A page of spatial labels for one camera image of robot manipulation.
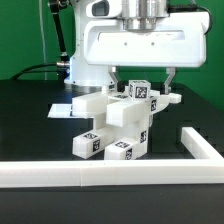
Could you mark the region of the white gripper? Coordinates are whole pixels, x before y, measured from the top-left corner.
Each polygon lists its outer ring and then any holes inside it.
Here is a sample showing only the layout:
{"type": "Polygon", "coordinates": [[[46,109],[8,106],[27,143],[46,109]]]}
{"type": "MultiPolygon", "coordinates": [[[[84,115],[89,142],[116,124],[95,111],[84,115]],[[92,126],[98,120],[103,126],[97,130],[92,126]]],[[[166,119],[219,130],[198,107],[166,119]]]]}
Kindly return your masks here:
{"type": "Polygon", "coordinates": [[[206,60],[206,12],[172,13],[158,19],[152,31],[129,32],[121,20],[95,20],[84,32],[84,58],[89,64],[113,65],[108,72],[117,92],[121,78],[116,66],[169,67],[164,93],[170,93],[175,67],[200,67],[206,60]]]}

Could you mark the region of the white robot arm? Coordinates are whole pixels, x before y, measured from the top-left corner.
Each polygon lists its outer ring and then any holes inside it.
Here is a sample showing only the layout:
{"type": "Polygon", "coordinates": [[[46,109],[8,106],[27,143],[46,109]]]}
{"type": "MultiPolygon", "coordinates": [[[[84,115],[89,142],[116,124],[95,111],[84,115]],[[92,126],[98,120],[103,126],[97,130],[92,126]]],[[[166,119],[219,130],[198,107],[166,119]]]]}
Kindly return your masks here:
{"type": "Polygon", "coordinates": [[[206,8],[169,0],[72,0],[72,6],[76,50],[65,83],[80,92],[114,87],[122,66],[164,67],[172,77],[206,60],[212,27],[206,8]]]}

